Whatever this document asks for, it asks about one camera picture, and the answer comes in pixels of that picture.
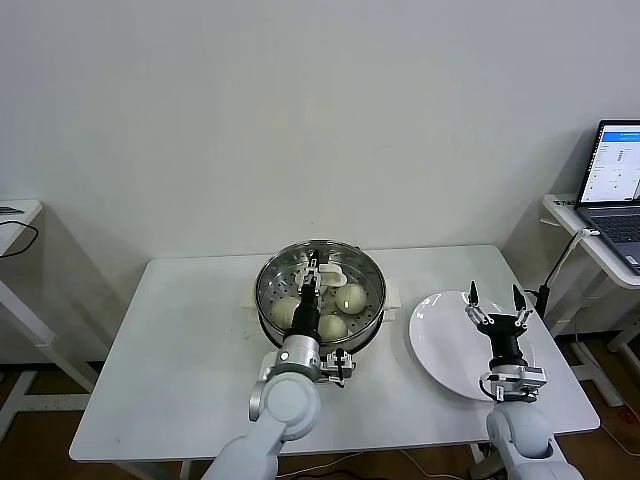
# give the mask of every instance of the white desk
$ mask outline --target white desk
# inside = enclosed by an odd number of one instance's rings
[[[432,380],[405,346],[415,305],[442,290],[512,303],[516,279],[492,246],[368,252],[399,289],[402,308],[356,354],[344,390],[320,385],[321,419],[284,453],[324,453],[486,441],[491,403]],[[204,459],[250,428],[248,401],[274,347],[241,309],[267,256],[154,260],[147,266],[70,449],[92,462]],[[557,433],[598,428],[599,418],[540,319],[529,340],[549,383],[539,407]]]
[[[545,195],[542,202],[554,219],[571,235],[587,226],[574,210],[576,197],[575,194],[550,194]],[[610,291],[612,285],[605,283],[607,278],[610,278],[619,287],[630,290],[640,289],[640,275],[635,274],[620,260],[602,239],[588,237],[580,242],[580,245],[602,270],[595,278],[589,279],[586,283],[580,281],[582,273],[578,274],[569,291],[545,316],[545,323],[554,337],[565,331],[581,308],[588,307],[594,299],[602,297]],[[614,338],[607,347],[612,352],[620,351],[624,354],[631,365],[640,373],[640,361],[627,345],[627,342],[638,334],[640,334],[640,322],[635,321]],[[601,370],[593,368],[595,359],[589,354],[586,346],[572,344],[571,348],[583,363],[579,367],[574,367],[576,376],[580,380],[593,380],[610,406],[622,405],[622,400],[609,379]]]
[[[33,222],[42,210],[42,204],[38,200],[0,201],[0,206],[13,207],[24,212],[19,215],[0,215],[0,222],[17,221],[25,225]],[[0,226],[0,255],[9,250],[23,230],[25,227],[18,224]],[[0,268],[2,268],[3,261],[8,260],[0,259]],[[92,390],[98,378],[95,370],[68,348],[58,344],[56,334],[2,281],[0,281],[0,303],[13,314],[10,321],[15,328],[27,337],[40,352],[87,391]],[[27,395],[35,377],[36,372],[23,372],[2,405],[0,410],[0,441],[4,438],[18,412],[83,410],[87,404],[88,395],[82,394]]]

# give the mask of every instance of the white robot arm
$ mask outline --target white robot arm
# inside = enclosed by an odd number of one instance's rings
[[[518,337],[527,330],[524,296],[513,286],[517,315],[487,315],[479,306],[471,283],[467,315],[491,340],[491,372],[480,379],[480,388],[495,402],[487,416],[487,431],[495,451],[471,468],[471,478],[490,478],[505,468],[510,480],[582,480],[567,463],[545,416],[533,403],[547,383],[544,369],[530,367],[522,358]],[[489,382],[490,390],[484,387]]]
[[[320,396],[314,382],[344,386],[355,364],[338,349],[320,359],[318,324],[320,273],[317,258],[301,278],[300,305],[272,365],[261,372],[249,401],[249,419],[256,422],[244,437],[228,443],[204,480],[271,480],[278,473],[284,442],[308,434],[318,421]]]

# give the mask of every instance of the laptop screen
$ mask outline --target laptop screen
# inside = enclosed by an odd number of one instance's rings
[[[640,125],[605,125],[598,132],[580,203],[640,199]]]

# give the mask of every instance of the cable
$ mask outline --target cable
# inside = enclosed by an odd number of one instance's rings
[[[573,237],[571,237],[571,240],[569,240],[569,243],[567,243],[567,246],[564,247],[564,250],[562,250],[562,253],[560,254],[560,256],[558,257],[558,260],[556,261],[555,265],[553,266],[553,268],[551,269],[551,271],[549,272],[549,275],[547,275],[547,279],[544,281],[543,285],[545,287],[549,286],[549,280],[551,280],[551,276],[553,275],[553,273],[556,271],[556,269],[559,270],[560,264],[562,263],[562,259],[564,258],[564,256],[567,254],[567,252],[569,251],[569,248],[571,247],[571,244],[573,243],[573,241],[576,239],[576,237],[580,234],[581,230],[578,230]]]
[[[545,287],[551,286],[551,284],[556,281],[556,279],[558,278],[558,274],[560,273],[560,269],[562,268],[562,265],[564,264],[564,262],[567,261],[567,258],[569,258],[569,254],[573,251],[573,249],[576,248],[584,238],[591,237],[593,235],[600,235],[600,232],[598,230],[592,230],[590,228],[583,228],[581,230],[578,230],[573,235],[573,237],[571,238],[571,241],[567,244],[564,251],[562,252],[562,255],[560,255],[560,258],[558,259],[554,267],[551,269],[551,272],[549,272],[549,275],[547,276],[547,279],[544,282]]]
[[[461,477],[457,477],[456,475],[449,475],[448,473],[427,473],[424,470],[422,470],[422,467],[420,466],[420,464],[411,455],[409,455],[404,450],[399,450],[399,452],[402,453],[409,460],[411,460],[411,463],[413,463],[416,466],[416,468],[420,470],[420,473],[427,478],[453,478],[453,480],[464,480]]]
[[[578,316],[576,315],[573,319],[573,334],[575,336],[576,339],[576,345],[578,346],[578,349],[583,353],[583,355],[587,358],[587,360],[589,360],[589,362],[596,367],[598,370],[600,370],[600,372],[606,377],[607,374],[605,373],[605,371],[602,369],[602,367],[598,364],[598,362],[596,362],[595,360],[593,360],[591,358],[591,355],[589,354],[589,352],[585,352],[582,349],[582,345],[580,344],[580,341],[578,340]],[[636,420],[638,420],[638,422],[640,422],[640,416],[638,416],[638,413],[633,409],[633,407],[629,404],[629,402],[627,402],[625,400],[625,398],[620,395],[620,392],[618,392],[616,390],[616,393],[618,394],[618,396],[620,397],[620,400],[622,400],[622,403],[624,403],[625,407],[627,407],[631,413],[633,413],[633,415],[636,417]],[[622,442],[620,442],[620,440],[618,440],[613,433],[611,433],[609,431],[609,429],[607,427],[604,426],[604,424],[600,423],[600,427],[607,432],[607,435],[609,435],[611,437],[611,439],[616,442],[616,444],[620,447],[620,449],[626,453],[627,455],[631,456],[631,457],[640,457],[640,453],[634,453],[634,452],[630,452],[629,450],[627,450],[627,448],[622,444]]]
[[[362,455],[363,453],[364,452],[357,452],[357,453],[352,453],[350,455],[345,455],[344,457],[339,458],[338,460],[335,460],[335,461],[333,461],[331,463],[327,463],[326,465],[316,465],[315,467],[303,468],[302,470],[296,470],[295,472],[291,472],[291,473],[283,473],[281,475],[276,476],[276,478],[290,477],[291,475],[297,475],[299,473],[310,472],[311,470],[317,470],[319,468],[332,467],[332,466],[342,462],[343,460],[346,460],[347,458],[357,457],[358,455]]]
[[[600,235],[600,232],[597,230],[591,230],[589,228],[578,230],[573,235],[573,237],[571,237],[571,240],[569,240],[567,246],[564,247],[562,254],[560,255],[560,257],[558,257],[558,260],[549,272],[549,275],[547,275],[546,280],[542,285],[538,287],[538,290],[525,290],[526,292],[533,294],[533,296],[536,298],[535,309],[541,319],[544,320],[544,315],[547,311],[547,303],[549,302],[549,295],[551,294],[550,286],[558,278],[558,274],[560,273],[562,265],[564,265],[564,262],[566,262],[567,258],[569,258],[569,255],[571,254],[573,249],[576,248],[585,237],[590,237],[592,235]]]
[[[349,470],[334,470],[333,472],[327,472],[327,473],[318,473],[318,474],[313,474],[313,473],[303,473],[302,475],[298,475],[297,477],[294,477],[293,480],[299,480],[301,478],[327,478],[328,476],[333,476],[333,475],[348,475],[351,478],[355,478],[356,480],[391,480],[389,478],[386,477],[361,477],[360,475],[357,475],[353,472],[350,472]]]
[[[40,235],[40,231],[32,226],[32,225],[27,225],[26,223],[22,223],[22,222],[18,222],[17,220],[8,220],[6,222],[0,222],[0,225],[8,225],[8,224],[17,224],[17,225],[22,225],[23,227],[32,230],[34,232],[33,237],[31,238],[31,240],[29,241],[29,243],[27,244],[26,247],[24,247],[22,250],[19,250],[17,252],[13,252],[13,253],[8,253],[6,255],[0,255],[0,258],[9,258],[9,257],[15,257],[16,255],[20,255],[24,252],[26,252],[27,250],[29,250],[31,248],[31,245],[33,245],[33,243],[36,241],[36,238],[38,238],[38,235]]]

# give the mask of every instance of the floor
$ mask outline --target floor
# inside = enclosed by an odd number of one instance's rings
[[[620,393],[640,411],[640,388],[627,370],[624,361],[610,354],[600,340],[587,341],[587,345],[601,363]],[[561,349],[569,363],[576,359],[571,350]],[[18,378],[18,371],[4,370],[5,379],[0,383],[0,403],[8,395]],[[609,408],[591,382],[582,384],[606,425],[626,447],[640,452],[640,424],[634,422],[625,408]],[[59,371],[41,372],[32,389],[34,394],[83,393]],[[41,480],[45,478],[70,480],[130,480],[134,477],[112,465],[78,464],[69,459],[68,449],[78,426],[81,412],[46,412],[19,414],[5,439],[0,443],[0,479]],[[640,458],[625,455],[609,436],[599,429],[580,435],[558,438],[565,456],[582,473],[585,480],[638,478]],[[408,451],[429,473],[449,473],[465,477],[473,459],[467,446],[423,448]],[[280,473],[292,472],[314,465],[329,463],[342,455],[285,457],[280,461]],[[210,462],[196,462],[191,478],[200,478]],[[166,467],[177,476],[180,465]],[[326,473],[335,469],[348,469],[361,477],[383,477],[412,480],[424,478],[416,467],[400,452],[367,452],[341,462],[328,469],[312,473]],[[347,477],[335,474],[329,480]]]

